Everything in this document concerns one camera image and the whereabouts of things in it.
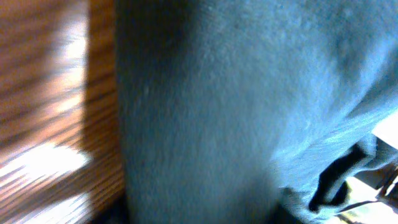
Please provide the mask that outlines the black t-shirt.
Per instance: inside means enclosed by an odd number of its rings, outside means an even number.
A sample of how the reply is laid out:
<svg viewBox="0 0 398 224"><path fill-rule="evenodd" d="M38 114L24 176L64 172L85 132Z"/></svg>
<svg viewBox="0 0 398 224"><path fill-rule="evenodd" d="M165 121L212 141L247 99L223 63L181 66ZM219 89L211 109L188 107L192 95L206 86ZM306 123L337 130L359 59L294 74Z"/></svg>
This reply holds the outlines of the black t-shirt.
<svg viewBox="0 0 398 224"><path fill-rule="evenodd" d="M397 151L396 1L116 1L133 223L323 223Z"/></svg>

